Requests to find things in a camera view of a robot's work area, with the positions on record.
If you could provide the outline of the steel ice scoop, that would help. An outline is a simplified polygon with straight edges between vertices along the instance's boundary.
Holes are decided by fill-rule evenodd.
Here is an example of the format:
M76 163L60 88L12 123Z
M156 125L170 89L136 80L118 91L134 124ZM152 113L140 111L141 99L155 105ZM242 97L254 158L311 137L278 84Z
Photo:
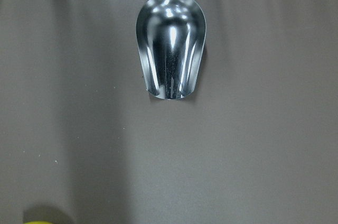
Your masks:
M206 20L195 0L148 0L136 21L146 90L156 98L183 99L196 86Z

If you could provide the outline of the whole yellow lemon left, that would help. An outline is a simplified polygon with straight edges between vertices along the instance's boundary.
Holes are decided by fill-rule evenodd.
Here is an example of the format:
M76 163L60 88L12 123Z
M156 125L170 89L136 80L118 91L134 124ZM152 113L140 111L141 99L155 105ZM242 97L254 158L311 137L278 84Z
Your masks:
M73 224L73 221L68 220L31 220L31 221L23 221L23 224Z

